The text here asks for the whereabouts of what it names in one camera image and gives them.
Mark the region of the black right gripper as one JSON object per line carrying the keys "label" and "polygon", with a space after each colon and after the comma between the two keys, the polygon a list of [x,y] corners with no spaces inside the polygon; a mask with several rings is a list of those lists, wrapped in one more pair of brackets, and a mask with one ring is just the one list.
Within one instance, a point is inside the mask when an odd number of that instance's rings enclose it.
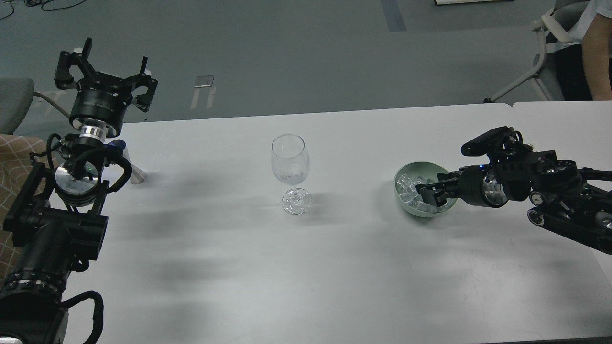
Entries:
{"label": "black right gripper", "polygon": [[458,171],[437,173],[435,183],[415,186],[423,202],[435,207],[448,204],[448,199],[491,208],[502,207],[509,201],[489,165],[464,166]]}

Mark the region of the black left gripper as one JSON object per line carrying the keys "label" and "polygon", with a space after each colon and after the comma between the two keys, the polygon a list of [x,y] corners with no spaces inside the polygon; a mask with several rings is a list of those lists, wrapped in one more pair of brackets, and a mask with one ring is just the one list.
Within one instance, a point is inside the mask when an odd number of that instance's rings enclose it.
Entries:
{"label": "black left gripper", "polygon": [[[89,63],[92,39],[87,38],[79,52],[60,52],[55,68],[55,87],[60,90],[76,89],[78,91],[68,121],[76,130],[90,122],[102,122],[107,137],[118,137],[124,124],[125,112],[129,105],[135,105],[140,111],[147,112],[158,86],[158,81],[147,73],[147,57],[142,57],[140,70],[122,81],[122,87],[114,88],[103,84],[104,78]],[[70,69],[79,68],[83,78],[75,80]],[[143,94],[134,96],[133,92],[145,87]]]}

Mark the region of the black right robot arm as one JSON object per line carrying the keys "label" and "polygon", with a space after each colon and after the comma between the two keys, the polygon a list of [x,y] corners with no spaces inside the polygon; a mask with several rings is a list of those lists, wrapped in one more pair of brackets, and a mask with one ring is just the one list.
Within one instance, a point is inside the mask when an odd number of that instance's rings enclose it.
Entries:
{"label": "black right robot arm", "polygon": [[612,252],[611,192],[590,181],[611,180],[611,172],[578,168],[553,150],[536,152],[512,127],[491,129],[461,146],[469,157],[486,155],[486,165],[463,166],[438,173],[437,182],[416,191],[426,204],[441,207],[448,199],[499,208],[508,201],[529,200],[529,221],[553,233],[596,249]]}

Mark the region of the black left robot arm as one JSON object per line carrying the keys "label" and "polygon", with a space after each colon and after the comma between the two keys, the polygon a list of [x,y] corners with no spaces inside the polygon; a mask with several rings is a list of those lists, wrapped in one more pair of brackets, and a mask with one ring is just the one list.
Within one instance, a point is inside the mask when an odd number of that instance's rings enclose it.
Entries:
{"label": "black left robot arm", "polygon": [[55,70],[58,89],[78,91],[68,121],[76,133],[52,134],[41,153],[29,155],[33,169],[4,218],[12,243],[22,248],[17,265],[1,286],[3,344],[61,344],[69,309],[91,299],[96,344],[104,325],[104,302],[95,291],[63,299],[71,272],[97,260],[109,218],[101,214],[108,194],[146,173],[131,163],[119,139],[130,105],[150,109],[158,81],[142,59],[127,78],[96,71],[88,58],[92,40],[81,49],[61,52]]}

